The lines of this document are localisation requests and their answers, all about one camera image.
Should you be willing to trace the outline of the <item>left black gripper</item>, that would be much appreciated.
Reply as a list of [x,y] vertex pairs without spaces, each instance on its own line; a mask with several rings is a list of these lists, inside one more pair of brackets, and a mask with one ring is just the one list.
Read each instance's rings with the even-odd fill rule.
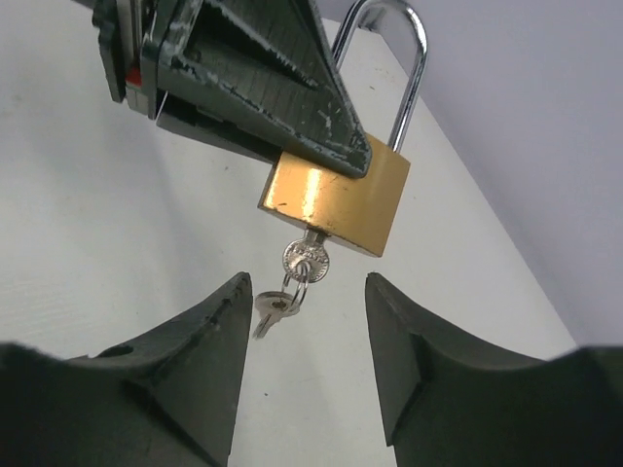
[[91,2],[111,99],[261,162],[363,177],[372,151],[313,1]]

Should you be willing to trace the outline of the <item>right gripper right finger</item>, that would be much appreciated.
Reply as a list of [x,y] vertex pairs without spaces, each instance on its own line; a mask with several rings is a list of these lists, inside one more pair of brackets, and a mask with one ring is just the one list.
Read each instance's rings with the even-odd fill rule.
[[484,341],[378,273],[365,284],[386,443],[400,466],[618,466],[622,350],[539,360]]

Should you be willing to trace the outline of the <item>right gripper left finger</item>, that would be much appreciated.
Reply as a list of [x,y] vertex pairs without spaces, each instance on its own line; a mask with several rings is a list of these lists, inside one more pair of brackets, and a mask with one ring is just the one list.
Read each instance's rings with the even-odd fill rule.
[[94,357],[1,346],[5,466],[224,466],[252,315],[234,275],[190,309]]

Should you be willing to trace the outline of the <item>large brass padlock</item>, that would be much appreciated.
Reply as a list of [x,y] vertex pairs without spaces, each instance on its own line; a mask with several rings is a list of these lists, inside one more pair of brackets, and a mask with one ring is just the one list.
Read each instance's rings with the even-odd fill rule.
[[424,26],[406,1],[358,1],[349,10],[333,44],[333,58],[341,65],[355,28],[365,13],[381,7],[401,15],[411,28],[416,46],[415,64],[386,143],[369,135],[372,158],[367,174],[348,178],[295,157],[281,155],[271,172],[260,207],[278,217],[306,227],[304,237],[290,243],[283,261],[328,257],[323,243],[332,236],[343,244],[381,257],[401,199],[410,162],[400,150],[418,100],[427,62]]

